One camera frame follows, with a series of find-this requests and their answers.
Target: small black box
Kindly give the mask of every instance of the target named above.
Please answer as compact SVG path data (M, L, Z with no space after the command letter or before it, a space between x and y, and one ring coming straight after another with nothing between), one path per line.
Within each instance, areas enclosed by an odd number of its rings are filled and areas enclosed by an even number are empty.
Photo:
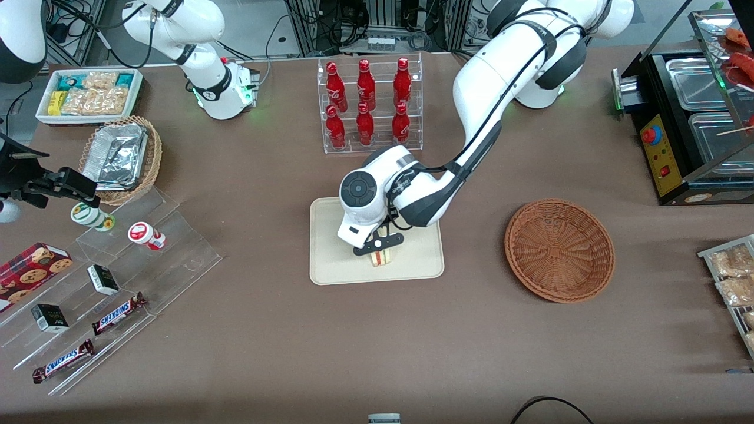
M89 272L89 279L94 284L94 290L108 296L118 292L118 285L109 269L95 264L87 268L87 272Z
M62 333L68 328L66 317L59 306L38 303L32 308L32 315L39 326L39 330L48 333Z

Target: cookie box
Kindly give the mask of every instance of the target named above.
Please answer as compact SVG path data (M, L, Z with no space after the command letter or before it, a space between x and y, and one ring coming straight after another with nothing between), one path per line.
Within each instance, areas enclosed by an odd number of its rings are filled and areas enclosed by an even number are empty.
M68 252L44 243L34 243L0 266L0 312L73 264Z
M61 78L70 77L73 75L86 74L88 72L118 72L120 74L133 74L131 85L128 88L128 96L126 97L126 104L123 108L123 112L120 115L87 115L87 116L75 116L75 115L49 115L48 106L50 105L50 99L53 92L57 90L58 84ZM142 84L142 73L136 69L125 68L89 68L89 69L64 69L55 71L50 74L50 80L47 87L44 89L44 95L39 102L37 108L36 117L43 123L50 126L76 126L76 125L96 125L104 122L111 122L117 119L125 119L131 116L134 106L136 105L136 99L139 96L139 89Z

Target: skewer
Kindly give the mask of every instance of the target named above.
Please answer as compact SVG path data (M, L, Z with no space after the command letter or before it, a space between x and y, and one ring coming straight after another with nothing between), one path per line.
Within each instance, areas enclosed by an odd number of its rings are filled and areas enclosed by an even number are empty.
M746 131L746 130L754 130L754 125L751 125L749 127L744 127L744 128L738 128L737 130L726 131L724 133L717 134L717 136L718 137L725 136L725 135L728 135L728 134L738 133L738 132Z

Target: acrylic bottle rack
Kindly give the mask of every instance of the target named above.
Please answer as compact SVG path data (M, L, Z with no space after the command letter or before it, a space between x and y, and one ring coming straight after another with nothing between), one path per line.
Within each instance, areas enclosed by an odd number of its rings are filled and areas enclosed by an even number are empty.
M178 204L157 189L116 209L115 227L109 232L89 229L66 250L74 264L62 275L42 285L0 315L0 353L7 367L29 376L91 339L96 354L58 371L40 389L62 395L84 379L105 359L154 321L171 302L222 258L177 210ZM161 250L131 243L126 232L138 221L151 223L165 234ZM99 264L110 269L120 290L105 296L94 290L87 268ZM149 301L99 336L91 324L99 321L136 293ZM36 303L61 308L69 328L62 333L39 330L30 309Z
M408 103L407 115L411 121L409 126L409 139L406 141L406 148L411 150L421 150L424 145L424 128L423 128L423 93L422 78L423 70L420 54L386 54L368 56L369 67L372 75L375 77L375 88L377 95L377 106L372 111L372 117L375 122L375 137L370 146L363 146L359 143L358 130L356 127L356 117L358 115L357 106L359 104L359 95L356 87L356 81L359 78L359 59L362 57L328 57L319 59L317 63L317 92L319 93L320 103L320 120L322 121L322 140L325 153L354 153L354 152L374 152L385 146L393 146L393 117L395 116L395 104L393 101L393 80L397 71L398 59L405 57L409 60L409 73L411 74L411 99ZM345 126L345 148L336 150L329 141L325 121L327 116L325 108L329 105L327 96L327 72L325 65L328 62L335 62L338 66L338 74L343 78L345 84L345 97L348 101L348 110L340 114Z

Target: snickers bar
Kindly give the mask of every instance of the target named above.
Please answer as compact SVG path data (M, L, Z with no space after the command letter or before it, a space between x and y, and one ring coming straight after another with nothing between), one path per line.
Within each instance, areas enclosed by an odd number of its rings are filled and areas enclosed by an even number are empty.
M73 364L87 355L94 355L94 345L89 339L86 339L78 348L73 349L71 352L66 353L55 361L52 361L46 367L40 367L34 370L34 374L32 374L34 384L39 384L45 381L56 372L68 367L70 364Z
M136 296L131 297L126 303L124 303L123 305L120 305L115 311L110 312L109 314L105 315L102 319L100 319L98 322L95 322L94 324L92 324L92 328L94 329L94 335L99 336L105 330L107 330L108 327L111 327L117 324L123 318L126 318L128 315L130 315L131 312L135 311L136 308L140 307L141 305L145 303L146 303L146 299L144 299L144 296L141 294L141 292L137 293Z

